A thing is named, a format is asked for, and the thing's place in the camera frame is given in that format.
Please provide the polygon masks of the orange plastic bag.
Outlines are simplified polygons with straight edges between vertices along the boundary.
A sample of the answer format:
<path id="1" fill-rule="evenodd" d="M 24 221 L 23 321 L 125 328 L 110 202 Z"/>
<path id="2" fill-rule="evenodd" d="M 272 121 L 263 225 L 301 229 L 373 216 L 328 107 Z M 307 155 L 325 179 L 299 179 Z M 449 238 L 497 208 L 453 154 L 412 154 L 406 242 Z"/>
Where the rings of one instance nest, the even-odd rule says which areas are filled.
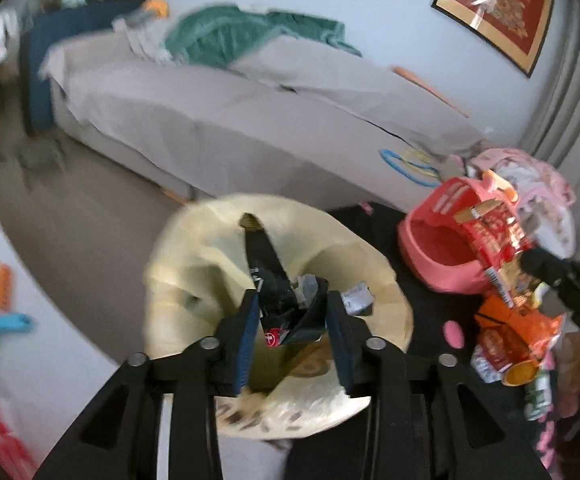
<path id="1" fill-rule="evenodd" d="M 479 342 L 497 370 L 524 361 L 543 362 L 567 321 L 565 314 L 551 318 L 540 309 L 509 307 L 495 295 L 484 300 L 474 318 Z"/>

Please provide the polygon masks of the yellow lined trash bin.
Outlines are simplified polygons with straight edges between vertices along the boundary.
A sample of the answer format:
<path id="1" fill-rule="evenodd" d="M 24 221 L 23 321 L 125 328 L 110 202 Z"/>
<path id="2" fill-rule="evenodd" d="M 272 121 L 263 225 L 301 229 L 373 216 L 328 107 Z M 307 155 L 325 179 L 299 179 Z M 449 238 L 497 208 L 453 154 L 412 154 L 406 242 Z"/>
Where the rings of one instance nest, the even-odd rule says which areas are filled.
<path id="1" fill-rule="evenodd" d="M 258 294 L 253 363 L 239 396 L 219 398 L 217 429 L 250 440 L 305 438 L 367 408 L 337 378 L 326 296 L 375 336 L 406 349 L 413 315 L 386 258 L 329 214 L 279 196 L 230 195 L 171 217 L 145 270 L 143 325 L 151 358 L 212 335 Z"/>

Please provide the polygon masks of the pink clothes pile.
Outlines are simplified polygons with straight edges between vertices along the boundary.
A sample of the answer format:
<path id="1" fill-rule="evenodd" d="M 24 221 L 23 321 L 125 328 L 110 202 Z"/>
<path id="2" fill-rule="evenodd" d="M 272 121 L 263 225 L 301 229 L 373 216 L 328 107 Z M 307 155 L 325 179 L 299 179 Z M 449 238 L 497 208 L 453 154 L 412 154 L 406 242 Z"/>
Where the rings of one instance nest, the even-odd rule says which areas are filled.
<path id="1" fill-rule="evenodd" d="M 560 258 L 576 249 L 571 207 L 575 194 L 566 179 L 547 162 L 516 148 L 489 148 L 468 162 L 468 175 L 492 170 L 518 193 L 516 205 L 525 232 Z"/>

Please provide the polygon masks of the pink toy carrier case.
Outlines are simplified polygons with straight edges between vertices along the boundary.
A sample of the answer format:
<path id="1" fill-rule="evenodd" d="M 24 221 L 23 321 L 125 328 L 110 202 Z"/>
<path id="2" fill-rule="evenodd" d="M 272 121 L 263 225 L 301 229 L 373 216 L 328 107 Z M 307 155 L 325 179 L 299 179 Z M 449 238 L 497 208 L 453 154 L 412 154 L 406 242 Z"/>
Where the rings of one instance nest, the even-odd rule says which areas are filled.
<path id="1" fill-rule="evenodd" d="M 511 304 L 518 278 L 508 285 L 496 272 L 485 270 L 454 220 L 457 212 L 485 200 L 502 200 L 520 220 L 517 191 L 488 170 L 479 179 L 454 177 L 435 188 L 397 226 L 398 244 L 412 271 L 427 287 L 450 294 L 497 292 Z"/>

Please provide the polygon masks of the grey covered sofa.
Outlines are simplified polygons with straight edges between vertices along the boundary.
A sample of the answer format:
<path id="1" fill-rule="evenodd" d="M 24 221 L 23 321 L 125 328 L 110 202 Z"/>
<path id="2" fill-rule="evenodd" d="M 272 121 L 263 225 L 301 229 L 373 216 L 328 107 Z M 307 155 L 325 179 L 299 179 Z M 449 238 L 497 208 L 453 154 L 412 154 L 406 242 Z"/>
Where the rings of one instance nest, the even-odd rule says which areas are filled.
<path id="1" fill-rule="evenodd" d="M 437 96 L 364 58 L 281 36 L 227 70 L 149 58 L 137 32 L 54 44 L 40 67 L 58 126 L 148 179 L 212 196 L 281 195 L 321 209 L 409 209 L 425 188 L 382 152 L 435 162 L 484 136 Z"/>

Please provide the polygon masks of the small wooden stool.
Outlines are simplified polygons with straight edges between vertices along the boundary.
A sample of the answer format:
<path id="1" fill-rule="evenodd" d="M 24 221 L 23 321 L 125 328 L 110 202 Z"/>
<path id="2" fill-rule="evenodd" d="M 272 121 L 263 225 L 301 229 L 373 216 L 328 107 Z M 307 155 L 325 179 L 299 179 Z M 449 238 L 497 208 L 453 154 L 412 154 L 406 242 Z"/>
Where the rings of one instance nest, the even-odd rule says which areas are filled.
<path id="1" fill-rule="evenodd" d="M 66 151 L 59 136 L 28 139 L 15 149 L 14 156 L 28 192 L 32 190 L 32 176 L 36 172 L 50 166 L 58 167 L 62 172 L 67 169 Z"/>

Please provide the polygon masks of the wooden back scratcher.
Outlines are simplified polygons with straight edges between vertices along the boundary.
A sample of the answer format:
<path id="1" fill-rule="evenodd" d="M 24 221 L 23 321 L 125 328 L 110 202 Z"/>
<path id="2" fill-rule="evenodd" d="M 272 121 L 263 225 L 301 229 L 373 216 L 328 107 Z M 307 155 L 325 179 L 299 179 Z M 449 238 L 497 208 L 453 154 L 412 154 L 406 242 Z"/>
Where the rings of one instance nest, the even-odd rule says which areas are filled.
<path id="1" fill-rule="evenodd" d="M 432 96 L 435 96 L 436 99 L 448 105 L 453 110 L 456 110 L 456 112 L 458 112 L 461 116 L 469 118 L 469 114 L 467 112 L 465 112 L 453 101 L 450 101 L 450 99 L 448 99 L 446 96 L 443 96 L 441 92 L 430 86 L 430 84 L 427 84 L 423 79 L 421 79 L 417 74 L 415 74 L 411 70 L 407 70 L 407 68 L 401 66 L 392 66 L 391 72 L 396 74 L 397 76 L 400 76 L 401 78 L 408 80 L 412 84 L 416 84 L 417 87 L 429 92 L 430 94 L 432 94 Z"/>

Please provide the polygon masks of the red white shopping bag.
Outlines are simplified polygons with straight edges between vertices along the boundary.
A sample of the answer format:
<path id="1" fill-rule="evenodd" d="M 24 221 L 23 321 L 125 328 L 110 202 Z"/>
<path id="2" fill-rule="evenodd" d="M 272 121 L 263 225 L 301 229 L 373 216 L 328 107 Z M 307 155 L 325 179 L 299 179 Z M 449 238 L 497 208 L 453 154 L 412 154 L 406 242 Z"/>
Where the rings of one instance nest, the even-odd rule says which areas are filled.
<path id="1" fill-rule="evenodd" d="M 26 445 L 0 414 L 0 465 L 12 479 L 31 479 L 37 469 Z"/>

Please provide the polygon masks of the green blanket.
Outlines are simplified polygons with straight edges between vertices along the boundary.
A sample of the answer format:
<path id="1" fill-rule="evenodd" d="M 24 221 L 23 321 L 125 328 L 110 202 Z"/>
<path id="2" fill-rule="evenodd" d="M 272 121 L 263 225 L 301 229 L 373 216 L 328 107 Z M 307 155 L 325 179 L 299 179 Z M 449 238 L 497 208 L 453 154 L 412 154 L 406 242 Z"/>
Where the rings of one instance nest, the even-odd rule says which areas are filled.
<path id="1" fill-rule="evenodd" d="M 183 16 L 165 37 L 164 48 L 177 61 L 226 68 L 281 36 L 361 55 L 347 42 L 339 21 L 289 11 L 247 12 L 235 4 L 205 6 Z"/>

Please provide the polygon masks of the right red framed picture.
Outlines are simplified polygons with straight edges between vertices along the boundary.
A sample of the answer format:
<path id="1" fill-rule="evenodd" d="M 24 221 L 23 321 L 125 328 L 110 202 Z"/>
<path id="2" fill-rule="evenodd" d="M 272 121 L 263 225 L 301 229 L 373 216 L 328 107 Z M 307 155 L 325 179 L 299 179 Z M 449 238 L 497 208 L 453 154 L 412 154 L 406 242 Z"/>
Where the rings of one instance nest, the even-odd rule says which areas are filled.
<path id="1" fill-rule="evenodd" d="M 554 0 L 434 0 L 433 8 L 476 34 L 531 76 Z"/>

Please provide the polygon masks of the grey orange plush toy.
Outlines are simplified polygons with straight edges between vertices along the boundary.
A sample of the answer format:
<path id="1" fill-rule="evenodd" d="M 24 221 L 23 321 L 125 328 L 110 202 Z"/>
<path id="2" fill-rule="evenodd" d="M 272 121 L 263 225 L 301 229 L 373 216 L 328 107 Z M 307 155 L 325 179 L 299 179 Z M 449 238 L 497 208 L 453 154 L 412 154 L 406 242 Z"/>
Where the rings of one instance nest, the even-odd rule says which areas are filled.
<path id="1" fill-rule="evenodd" d="M 145 0 L 139 9 L 125 15 L 125 23 L 129 27 L 139 26 L 150 20 L 168 18 L 169 4 L 166 0 Z"/>

